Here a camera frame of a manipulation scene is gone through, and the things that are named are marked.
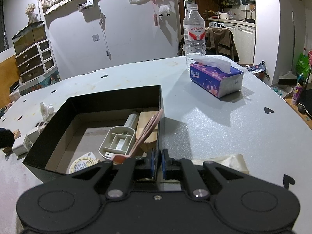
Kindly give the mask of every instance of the green bag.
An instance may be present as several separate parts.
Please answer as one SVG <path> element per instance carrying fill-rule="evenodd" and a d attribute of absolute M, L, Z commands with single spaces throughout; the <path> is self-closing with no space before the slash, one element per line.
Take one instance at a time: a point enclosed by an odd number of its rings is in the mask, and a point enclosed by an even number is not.
<path fill-rule="evenodd" d="M 296 65 L 296 71 L 298 75 L 303 73 L 305 78 L 307 78 L 310 72 L 309 57 L 304 55 L 303 53 L 301 53 L 299 56 L 299 59 Z"/>

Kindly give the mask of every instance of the dried flower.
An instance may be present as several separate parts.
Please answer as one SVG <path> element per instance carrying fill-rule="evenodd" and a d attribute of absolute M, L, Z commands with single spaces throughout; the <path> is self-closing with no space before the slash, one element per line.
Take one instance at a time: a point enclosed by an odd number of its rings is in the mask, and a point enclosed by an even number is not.
<path fill-rule="evenodd" d="M 28 7 L 25 10 L 25 14 L 30 14 L 34 12 L 36 5 L 34 3 L 28 4 Z"/>

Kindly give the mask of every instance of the metal screw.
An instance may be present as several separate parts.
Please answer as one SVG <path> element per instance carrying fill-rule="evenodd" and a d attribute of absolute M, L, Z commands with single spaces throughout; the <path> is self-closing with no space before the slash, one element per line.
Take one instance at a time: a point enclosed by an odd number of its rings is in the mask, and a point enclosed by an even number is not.
<path fill-rule="evenodd" d="M 119 190 L 119 189 L 112 189 L 107 192 L 107 195 L 109 198 L 119 198 L 123 195 L 124 193 Z"/>
<path fill-rule="evenodd" d="M 154 196 L 154 199 L 155 199 L 156 201 L 160 201 L 162 198 L 163 198 L 163 197 L 162 197 L 161 195 L 155 195 L 155 196 Z"/>
<path fill-rule="evenodd" d="M 196 189 L 193 191 L 193 195 L 199 198 L 206 197 L 209 195 L 208 191 L 205 189 Z"/>

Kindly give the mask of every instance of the white door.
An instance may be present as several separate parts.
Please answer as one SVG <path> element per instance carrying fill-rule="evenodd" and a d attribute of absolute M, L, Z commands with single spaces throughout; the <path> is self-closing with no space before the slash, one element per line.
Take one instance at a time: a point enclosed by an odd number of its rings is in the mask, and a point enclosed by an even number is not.
<path fill-rule="evenodd" d="M 233 40 L 234 40 L 234 43 L 236 42 L 236 28 L 237 28 L 237 25 L 236 24 L 232 24 L 232 23 L 224 23 L 224 26 L 228 29 L 230 29 L 230 31 L 232 32 L 233 34 Z"/>
<path fill-rule="evenodd" d="M 253 64 L 255 54 L 255 27 L 237 25 L 235 46 L 240 64 Z"/>

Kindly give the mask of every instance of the purple tissue box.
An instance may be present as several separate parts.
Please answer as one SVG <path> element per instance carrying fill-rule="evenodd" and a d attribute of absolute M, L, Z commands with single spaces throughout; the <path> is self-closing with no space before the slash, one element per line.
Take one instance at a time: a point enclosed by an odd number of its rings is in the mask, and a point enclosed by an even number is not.
<path fill-rule="evenodd" d="M 220 98 L 241 89 L 244 73 L 231 66 L 231 74 L 195 62 L 190 65 L 191 80 Z"/>

